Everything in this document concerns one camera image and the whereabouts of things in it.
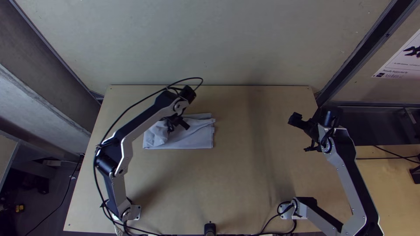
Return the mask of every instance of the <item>electrical cable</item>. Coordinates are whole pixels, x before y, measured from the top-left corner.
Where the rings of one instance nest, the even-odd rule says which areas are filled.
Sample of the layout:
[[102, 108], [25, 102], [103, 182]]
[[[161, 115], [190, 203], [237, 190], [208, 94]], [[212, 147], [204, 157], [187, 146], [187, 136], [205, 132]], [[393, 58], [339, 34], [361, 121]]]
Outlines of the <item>electrical cable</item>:
[[[131, 106], [129, 106], [123, 113], [121, 113], [121, 115], [119, 115], [119, 117], [113, 122], [113, 124], [108, 128], [108, 130], [106, 131], [106, 133], [105, 133], [105, 135], [104, 135], [104, 137], [102, 138], [102, 140], [100, 141], [100, 143], [98, 144], [98, 147], [99, 148], [97, 148], [96, 149], [96, 151], [95, 151], [95, 156], [94, 156], [94, 158], [93, 158], [93, 176], [94, 176], [94, 180], [95, 180], [95, 184], [96, 184], [96, 188], [97, 188], [97, 190], [98, 190], [98, 193], [99, 193], [99, 196], [101, 197], [101, 201], [102, 201], [102, 204], [101, 204], [101, 208], [103, 209], [103, 208], [105, 208], [106, 209], [106, 211], [108, 212], [108, 215], [110, 216], [110, 217], [108, 217], [107, 215], [106, 215], [106, 213], [105, 213], [105, 210], [103, 209], [103, 211], [104, 211], [104, 214], [105, 214], [105, 216], [107, 216], [107, 218], [112, 222], [112, 224], [113, 225], [115, 225], [115, 224], [119, 224], [119, 225], [121, 225], [120, 223], [118, 223], [118, 222], [115, 222], [114, 221], [114, 219], [112, 219], [112, 217], [111, 217], [111, 212], [110, 212], [110, 210], [108, 209], [108, 207], [106, 207], [106, 200], [104, 199], [104, 196], [102, 195], [102, 192], [101, 192], [101, 189], [100, 189], [100, 187], [99, 187], [99, 184], [98, 184], [98, 177], [97, 177], [97, 175], [96, 175], [96, 169], [95, 169], [95, 164], [96, 164], [96, 154], [97, 154], [97, 152], [98, 152], [98, 150], [100, 149], [100, 147], [101, 147], [101, 144], [104, 142], [104, 140], [105, 140], [105, 138], [106, 138], [106, 136], [109, 134], [109, 132], [111, 131], [111, 129], [115, 126], [115, 124], [121, 119], [121, 117], [123, 117], [124, 115], [125, 115], [125, 113], [127, 113], [131, 108], [133, 108], [133, 107], [135, 107], [135, 106], [137, 106], [138, 104], [140, 104], [141, 102], [143, 102], [143, 101], [145, 101], [145, 100], [147, 100], [147, 99], [149, 99], [150, 97], [152, 97], [152, 96], [154, 96], [154, 95], [156, 95], [156, 94], [158, 94], [158, 93], [160, 93], [160, 92], [162, 92], [162, 91], [164, 91], [164, 90], [169, 90], [169, 89], [172, 89], [172, 90], [174, 90], [175, 92], [176, 92], [176, 88], [174, 88], [174, 87], [172, 87], [172, 86], [174, 86], [174, 85], [176, 85], [176, 84], [178, 84], [178, 83], [180, 83], [180, 82], [183, 82], [183, 81], [187, 81], [187, 80], [201, 80], [200, 81], [200, 83], [195, 87], [195, 89], [194, 89], [194, 91], [195, 90], [197, 90], [200, 86], [201, 86], [201, 84], [203, 83], [203, 79], [202, 78], [200, 78], [200, 77], [190, 77], [190, 78], [185, 78], [185, 79], [182, 79], [182, 80], [178, 80], [178, 81], [176, 81], [176, 82], [174, 82], [174, 83], [172, 83], [172, 84], [170, 84], [170, 85], [168, 85], [168, 86], [166, 86], [165, 88], [162, 88], [162, 89], [160, 89], [159, 91], [156, 91], [156, 92], [154, 92], [154, 93], [152, 93], [151, 95], [149, 95], [149, 96], [147, 96], [147, 97], [145, 97], [145, 98], [143, 98], [142, 100], [140, 100], [140, 101], [138, 101], [138, 102], [136, 102], [136, 103], [134, 103], [133, 105], [131, 105]], [[134, 229], [134, 230], [138, 230], [138, 231], [141, 231], [141, 232], [144, 232], [144, 233], [149, 233], [149, 234], [154, 234], [154, 235], [157, 235], [157, 236], [160, 236], [161, 234], [156, 234], [156, 233], [151, 233], [151, 232], [147, 232], [147, 231], [144, 231], [144, 230], [141, 230], [141, 229], [136, 229], [136, 228], [134, 228], [134, 227], [129, 227], [129, 226], [126, 226], [127, 228], [129, 228], [129, 229]]]
[[378, 147], [378, 146], [376, 146], [376, 145], [373, 145], [375, 148], [377, 148], [377, 149], [379, 149], [379, 150], [382, 150], [382, 151], [384, 151], [384, 152], [386, 152], [386, 153], [389, 153], [389, 154], [392, 154], [392, 155], [394, 155], [394, 156], [398, 156], [398, 157], [380, 157], [380, 158], [356, 158], [356, 160], [381, 160], [381, 159], [405, 159], [405, 160], [407, 160], [407, 161], [410, 161], [410, 162], [413, 162], [413, 163], [417, 163], [417, 164], [420, 164], [420, 162], [418, 162], [418, 161], [414, 161], [414, 160], [410, 160], [409, 158], [413, 158], [413, 157], [417, 157], [417, 156], [401, 156], [401, 155], [398, 155], [398, 154], [396, 154], [396, 153], [393, 153], [393, 152], [391, 152], [391, 151], [388, 151], [388, 150], [386, 150], [386, 149], [383, 149], [383, 148], [381, 148], [381, 147]]
[[293, 207], [293, 205], [289, 205], [288, 207], [286, 207], [286, 209], [283, 211], [283, 212], [279, 212], [279, 207], [280, 207], [280, 205], [282, 205], [282, 204], [285, 204], [285, 203], [288, 203], [288, 201], [284, 201], [284, 202], [282, 202], [282, 203], [280, 203], [278, 206], [277, 206], [277, 214], [276, 215], [274, 215], [274, 216], [272, 216], [268, 221], [267, 221], [267, 223], [263, 226], [263, 228], [261, 229], [261, 231], [259, 232], [259, 233], [257, 233], [257, 234], [251, 234], [251, 235], [249, 235], [249, 236], [260, 236], [260, 235], [267, 235], [267, 234], [276, 234], [276, 235], [287, 235], [287, 234], [290, 234], [290, 233], [293, 233], [294, 232], [294, 230], [296, 229], [296, 226], [298, 225], [298, 223], [297, 223], [297, 221], [294, 219], [293, 220], [293, 228], [292, 228], [292, 230], [290, 230], [289, 232], [285, 232], [285, 233], [283, 233], [283, 232], [264, 232], [264, 230], [266, 229], [266, 227], [268, 226], [268, 224], [274, 219], [274, 218], [276, 218], [277, 216], [280, 216], [280, 215], [282, 215], [282, 214], [284, 214], [285, 212], [287, 212], [288, 210], [290, 210], [292, 207]]
[[66, 199], [66, 196], [67, 196], [67, 193], [69, 192], [69, 189], [70, 189], [70, 184], [71, 184], [71, 180], [72, 180], [72, 177], [73, 177], [73, 175], [74, 175], [74, 173], [76, 172], [76, 170], [77, 170], [77, 167], [79, 166], [79, 163], [80, 163], [80, 161], [82, 160], [82, 157], [83, 157], [84, 155], [82, 155], [82, 154], [79, 154], [79, 160], [78, 160], [78, 162], [77, 162], [77, 164], [76, 164], [76, 167], [74, 168], [74, 170], [73, 170], [73, 173], [71, 174], [71, 176], [70, 176], [70, 180], [69, 180], [69, 184], [68, 184], [68, 186], [67, 186], [67, 190], [66, 190], [66, 193], [64, 194], [64, 197], [63, 197], [63, 199], [61, 200], [61, 203], [60, 203], [60, 205], [54, 210], [54, 211], [52, 211], [49, 215], [47, 215], [43, 220], [41, 220], [34, 228], [32, 228], [29, 232], [27, 232], [26, 234], [25, 234], [25, 236], [27, 236], [27, 235], [29, 235], [32, 231], [34, 231], [38, 226], [40, 226], [41, 224], [42, 224], [42, 222], [44, 222], [49, 216], [51, 216], [54, 212], [56, 212], [56, 210], [58, 210], [62, 205], [63, 205], [63, 203], [64, 203], [64, 200]]

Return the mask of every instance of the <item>gray fabric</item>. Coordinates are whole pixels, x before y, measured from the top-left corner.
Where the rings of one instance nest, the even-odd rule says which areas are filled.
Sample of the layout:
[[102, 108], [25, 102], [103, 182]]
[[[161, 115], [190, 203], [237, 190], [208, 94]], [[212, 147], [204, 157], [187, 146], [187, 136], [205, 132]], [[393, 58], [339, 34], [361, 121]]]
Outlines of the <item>gray fabric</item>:
[[168, 134], [166, 121], [158, 121], [143, 136], [144, 149], [205, 149], [213, 147], [213, 123], [211, 113], [183, 115], [190, 125], [188, 130], [182, 126]]

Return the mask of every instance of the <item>wooden tabletop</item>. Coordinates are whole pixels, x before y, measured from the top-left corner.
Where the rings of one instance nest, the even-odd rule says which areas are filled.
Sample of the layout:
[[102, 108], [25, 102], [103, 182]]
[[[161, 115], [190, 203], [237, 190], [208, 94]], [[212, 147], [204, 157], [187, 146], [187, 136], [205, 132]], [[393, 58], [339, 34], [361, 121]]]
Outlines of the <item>wooden tabletop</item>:
[[[162, 86], [108, 88], [64, 230], [114, 232], [112, 223], [99, 208], [101, 201], [92, 173], [95, 145], [127, 107], [160, 88]], [[144, 111], [153, 101], [151, 98], [133, 108], [116, 128]], [[316, 108], [309, 87], [200, 87], [186, 113], [212, 113], [216, 119], [214, 148], [144, 150], [143, 138], [137, 139], [133, 143], [134, 157], [125, 180], [127, 196], [142, 206], [142, 215], [139, 221], [130, 221], [129, 225], [164, 234], [202, 234], [204, 224], [212, 221], [220, 234], [257, 233], [275, 215], [277, 205], [294, 196], [315, 197], [320, 207], [344, 222], [351, 212], [335, 168], [324, 155], [304, 152], [310, 138], [302, 130], [287, 124], [294, 111], [307, 119]], [[367, 151], [362, 151], [363, 157], [385, 155], [372, 147], [366, 148]], [[419, 150], [405, 151], [413, 155]], [[391, 207], [397, 206], [393, 199], [401, 202], [406, 196], [398, 195], [388, 184], [398, 184], [399, 190], [417, 187], [409, 178], [407, 165], [410, 164], [405, 160], [361, 162], [362, 174], [374, 201], [379, 202], [380, 213], [387, 214]], [[102, 192], [106, 194], [102, 176], [99, 174], [98, 178]], [[387, 180], [390, 178], [396, 178], [395, 182]], [[383, 195], [385, 188], [393, 193], [393, 199]], [[381, 215], [381, 220], [397, 224], [394, 222], [398, 221], [392, 221], [394, 214], [389, 214], [388, 219]], [[291, 226], [290, 221], [275, 219], [267, 230], [285, 232]], [[309, 221], [298, 222], [296, 232], [312, 231], [318, 229]]]

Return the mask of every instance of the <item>beige wall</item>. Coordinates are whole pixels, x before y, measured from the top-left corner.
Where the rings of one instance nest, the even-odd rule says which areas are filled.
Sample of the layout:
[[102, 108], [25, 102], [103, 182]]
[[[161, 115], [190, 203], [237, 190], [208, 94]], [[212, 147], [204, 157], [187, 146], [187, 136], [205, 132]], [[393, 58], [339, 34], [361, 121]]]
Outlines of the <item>beige wall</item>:
[[374, 103], [420, 103], [420, 78], [417, 80], [371, 78], [419, 29], [420, 6], [411, 13], [385, 44], [332, 100]]
[[90, 89], [168, 84], [324, 87], [390, 0], [17, 0]]

